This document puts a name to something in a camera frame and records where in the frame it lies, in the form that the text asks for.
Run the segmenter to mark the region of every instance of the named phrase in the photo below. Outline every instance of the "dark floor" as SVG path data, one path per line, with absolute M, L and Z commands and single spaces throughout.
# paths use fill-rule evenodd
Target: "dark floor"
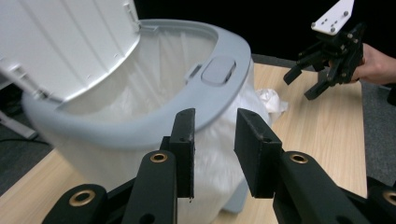
M 262 55 L 253 55 L 253 61 L 294 66 L 292 61 Z M 387 185 L 393 185 L 396 180 L 396 106 L 388 104 L 386 100 L 388 89 L 368 83 L 361 84 L 367 175 Z M 19 94 L 13 86 L 1 90 L 0 109 L 11 118 L 31 126 L 21 111 Z M 51 149 L 40 136 L 35 140 L 26 140 L 0 125 L 0 195 L 42 160 Z

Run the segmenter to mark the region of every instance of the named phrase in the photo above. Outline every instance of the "robotic arm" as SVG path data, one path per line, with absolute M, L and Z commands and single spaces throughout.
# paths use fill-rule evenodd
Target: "robotic arm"
M 325 77 L 319 77 L 318 83 L 304 95 L 314 100 L 329 87 L 351 81 L 356 67 L 363 57 L 362 37 L 366 29 L 359 23 L 352 30 L 342 30 L 352 14 L 353 0 L 340 0 L 322 17 L 311 24 L 317 31 L 318 42 L 299 53 L 298 61 L 284 76 L 289 85 L 301 73 L 302 69 L 312 65 L 319 72 L 326 62 L 332 62 L 332 68 Z

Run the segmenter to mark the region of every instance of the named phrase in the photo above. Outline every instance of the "lid hinge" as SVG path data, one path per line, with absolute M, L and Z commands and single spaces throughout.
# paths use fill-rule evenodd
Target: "lid hinge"
M 19 63 L 12 62 L 10 59 L 0 58 L 0 73 L 23 91 L 32 94 L 35 98 L 49 97 L 45 91 L 40 89 L 38 85 L 30 79 L 27 72 Z
M 134 29 L 135 32 L 139 32 L 140 21 L 139 18 L 137 17 L 137 11 L 136 11 L 136 7 L 134 6 L 134 1 L 131 1 L 131 3 L 124 4 L 124 8 L 127 14 L 129 15 L 129 18 L 131 18 L 132 28 Z

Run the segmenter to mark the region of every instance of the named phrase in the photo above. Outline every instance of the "crumpled paper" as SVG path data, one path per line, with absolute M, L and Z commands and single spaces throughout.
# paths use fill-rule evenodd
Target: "crumpled paper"
M 280 100 L 276 91 L 272 89 L 256 90 L 260 100 L 265 105 L 272 122 L 275 122 L 288 109 L 289 103 Z

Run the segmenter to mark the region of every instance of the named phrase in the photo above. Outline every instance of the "black background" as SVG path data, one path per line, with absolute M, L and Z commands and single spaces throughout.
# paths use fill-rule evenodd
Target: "black background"
M 178 19 L 217 25 L 249 43 L 251 52 L 297 60 L 300 51 L 317 42 L 311 23 L 336 0 L 301 1 L 182 1 L 135 0 L 139 19 Z M 363 41 L 396 57 L 394 7 L 392 1 L 355 0 L 348 31 L 359 22 L 367 24 Z

